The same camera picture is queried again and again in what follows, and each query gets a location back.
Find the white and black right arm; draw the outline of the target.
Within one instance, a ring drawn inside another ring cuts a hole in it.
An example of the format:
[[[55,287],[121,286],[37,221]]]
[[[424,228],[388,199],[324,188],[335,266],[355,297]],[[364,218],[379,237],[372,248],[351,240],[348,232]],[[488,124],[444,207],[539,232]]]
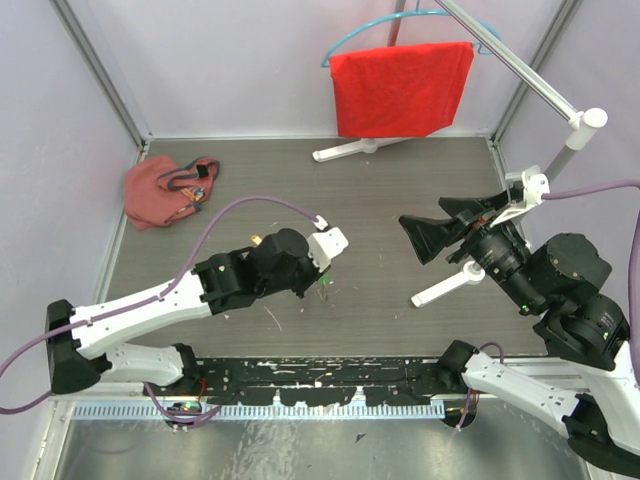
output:
[[[639,383],[631,360],[626,312],[601,289],[611,273],[583,235],[560,233],[536,250],[515,221],[542,202],[539,194],[443,198],[443,220],[403,215],[399,222],[422,263],[441,251],[470,259],[516,304],[536,318],[547,351],[569,364],[585,391],[562,390],[456,340],[436,364],[444,390],[494,395],[556,430],[586,462],[628,477],[639,474]]]

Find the key with green tag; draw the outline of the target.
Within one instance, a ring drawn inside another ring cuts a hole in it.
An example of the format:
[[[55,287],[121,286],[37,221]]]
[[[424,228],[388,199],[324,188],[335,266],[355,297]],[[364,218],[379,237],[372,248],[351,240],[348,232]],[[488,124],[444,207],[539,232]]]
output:
[[[318,281],[320,288],[327,288],[331,284],[331,277],[328,273],[324,273]]]

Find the large keyring with yellow grip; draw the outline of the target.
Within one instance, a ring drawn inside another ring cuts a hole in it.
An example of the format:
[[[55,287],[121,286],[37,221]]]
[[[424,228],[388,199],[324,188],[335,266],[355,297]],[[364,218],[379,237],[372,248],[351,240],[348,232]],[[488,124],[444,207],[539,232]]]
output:
[[[319,298],[324,302],[328,302],[340,291],[333,277],[328,272],[321,275],[316,285]]]

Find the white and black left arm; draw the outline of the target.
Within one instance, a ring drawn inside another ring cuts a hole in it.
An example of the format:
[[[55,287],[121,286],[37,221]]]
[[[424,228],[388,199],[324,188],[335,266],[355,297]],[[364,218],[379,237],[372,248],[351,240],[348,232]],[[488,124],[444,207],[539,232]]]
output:
[[[133,344],[133,339],[181,323],[244,309],[264,297],[297,297],[328,271],[348,241],[337,228],[303,236],[283,228],[257,244],[214,254],[180,280],[113,301],[75,307],[48,305],[46,327],[51,391],[78,393],[101,381],[147,382],[178,396],[194,393],[200,372],[191,347]]]

